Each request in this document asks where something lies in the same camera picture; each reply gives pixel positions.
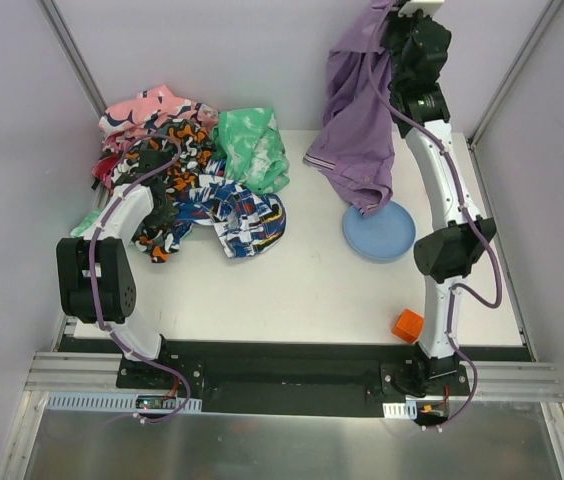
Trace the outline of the purple shirt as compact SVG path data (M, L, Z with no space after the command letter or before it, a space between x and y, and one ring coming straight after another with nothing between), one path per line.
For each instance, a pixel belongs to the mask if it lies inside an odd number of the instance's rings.
M322 129L304 155L334 190L369 217L393 196L395 152L389 100L391 57L375 28L393 1L372 1L329 50Z

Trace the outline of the orange black camouflage cloth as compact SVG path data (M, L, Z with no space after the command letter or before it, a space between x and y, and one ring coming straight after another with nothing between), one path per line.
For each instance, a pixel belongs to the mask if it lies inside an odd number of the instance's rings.
M160 173L142 182L150 188L154 208L141 221L132 243L154 263L164 263L174 254L167 251L166 236L175 219L175 195L197 183L203 174L223 175L211 134L191 120L170 120L156 131L135 139L112 170L112 186L127 185L159 168Z

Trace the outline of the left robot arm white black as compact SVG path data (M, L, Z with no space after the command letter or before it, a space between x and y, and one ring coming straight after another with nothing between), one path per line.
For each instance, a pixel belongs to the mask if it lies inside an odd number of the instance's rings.
M91 227L56 246L63 312L108 334L131 361L154 361L162 337L147 326L136 309L137 289L126 248L142 225L155 229L173 219L176 208L167 198L163 176L182 154L180 143L164 134L144 135L132 142L164 140L173 145L139 151L140 177L116 187Z

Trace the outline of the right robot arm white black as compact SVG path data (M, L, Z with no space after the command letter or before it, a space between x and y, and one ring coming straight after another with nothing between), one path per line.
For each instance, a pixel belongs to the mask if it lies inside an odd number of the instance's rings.
M432 218L431 233L414 247L416 266L425 277L424 328L416 342L425 379L457 373L459 297L481 256L497 259L490 246L495 222L479 211L455 164L450 112L439 85L452 34L433 18L440 5L398 2L380 41L391 60L391 116L416 160Z

